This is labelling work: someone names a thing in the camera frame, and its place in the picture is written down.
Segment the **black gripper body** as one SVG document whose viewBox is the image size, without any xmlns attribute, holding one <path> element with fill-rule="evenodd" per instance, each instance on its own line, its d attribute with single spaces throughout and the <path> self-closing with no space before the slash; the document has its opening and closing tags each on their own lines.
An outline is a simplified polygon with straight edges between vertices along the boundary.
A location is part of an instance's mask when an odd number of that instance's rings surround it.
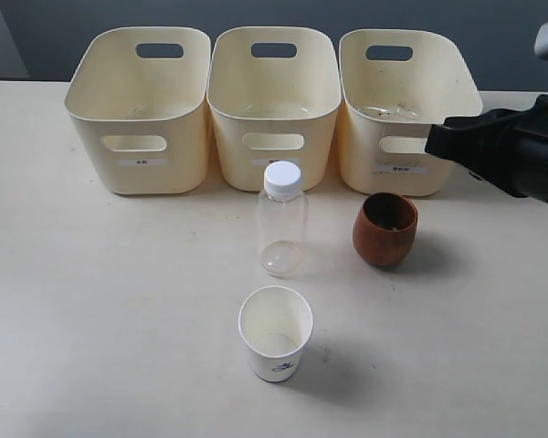
<svg viewBox="0 0 548 438">
<path fill-rule="evenodd" d="M 525 110 L 492 109 L 488 182 L 515 198 L 548 203 L 548 95 Z"/>
</svg>

